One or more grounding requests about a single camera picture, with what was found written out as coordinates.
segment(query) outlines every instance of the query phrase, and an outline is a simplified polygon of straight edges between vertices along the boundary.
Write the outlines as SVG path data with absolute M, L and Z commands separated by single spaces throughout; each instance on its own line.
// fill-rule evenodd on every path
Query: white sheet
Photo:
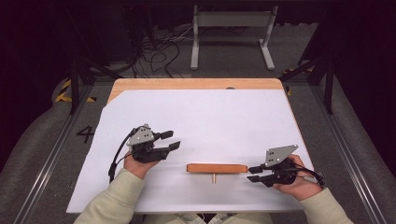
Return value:
M 188 163 L 198 162 L 257 166 L 264 163 L 267 148 L 288 145 L 298 145 L 294 154 L 313 169 L 282 90 L 150 90 L 124 91 L 104 108 L 67 213 L 82 212 L 107 188 L 107 171 L 120 143 L 144 123 L 155 133 L 175 132 L 156 147 L 181 144 L 148 172 L 136 213 L 301 209 L 289 195 L 251 183 L 249 173 L 217 175 L 212 184 L 211 175 L 186 172 Z

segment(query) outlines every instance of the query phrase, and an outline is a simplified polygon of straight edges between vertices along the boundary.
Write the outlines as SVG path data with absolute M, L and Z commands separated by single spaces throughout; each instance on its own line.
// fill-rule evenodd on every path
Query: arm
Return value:
M 290 155 L 289 158 L 294 163 L 304 166 L 300 157 Z M 300 171 L 297 173 L 298 177 L 294 183 L 290 185 L 274 184 L 274 189 L 287 193 L 297 199 L 301 203 L 310 224 L 352 223 L 344 209 L 334 199 L 328 189 L 322 189 L 318 184 L 305 181 L 299 177 L 306 175 L 311 176 L 309 173 Z
M 140 163 L 132 156 L 126 157 L 117 177 L 106 190 L 93 198 L 75 223 L 129 223 L 144 186 L 143 179 L 157 163 Z

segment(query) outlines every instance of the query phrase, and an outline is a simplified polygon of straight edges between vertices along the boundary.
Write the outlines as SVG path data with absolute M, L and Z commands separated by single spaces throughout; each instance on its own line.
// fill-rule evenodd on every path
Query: forearm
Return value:
M 122 169 L 108 189 L 98 194 L 75 223 L 129 223 L 144 182 Z
M 352 223 L 329 189 L 300 201 L 309 224 Z

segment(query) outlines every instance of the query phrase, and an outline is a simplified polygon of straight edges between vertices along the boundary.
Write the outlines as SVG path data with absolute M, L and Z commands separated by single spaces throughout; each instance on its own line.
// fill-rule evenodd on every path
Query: person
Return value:
M 289 155 L 294 163 L 303 166 L 300 157 Z M 134 215 L 134 205 L 144 186 L 144 178 L 151 167 L 158 162 L 140 163 L 132 156 L 124 160 L 123 168 L 108 188 L 98 194 L 78 216 L 75 223 L 130 223 Z M 274 184 L 273 188 L 293 196 L 304 209 L 310 224 L 347 224 L 352 221 L 344 209 L 334 199 L 329 189 L 309 182 L 301 176 L 311 174 L 299 171 L 296 180 L 290 185 Z M 196 214 L 148 215 L 145 224 L 205 224 Z M 270 224 L 267 213 L 216 214 L 210 224 Z

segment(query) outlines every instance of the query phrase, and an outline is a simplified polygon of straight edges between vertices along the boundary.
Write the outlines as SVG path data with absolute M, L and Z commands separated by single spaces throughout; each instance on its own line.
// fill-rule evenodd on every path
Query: hand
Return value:
M 127 152 L 125 154 L 124 166 L 123 168 L 136 175 L 140 179 L 144 179 L 148 170 L 158 164 L 159 161 L 152 161 L 148 163 L 142 163 L 136 161 L 134 157 L 131 155 L 131 152 Z
M 294 163 L 304 167 L 303 162 L 297 155 L 289 155 Z M 301 176 L 311 176 L 308 172 L 299 171 L 297 172 L 297 178 L 290 185 L 274 184 L 273 188 L 279 190 L 282 193 L 290 194 L 298 201 L 307 199 L 315 194 L 321 192 L 321 187 L 318 184 L 309 182 L 301 178 Z

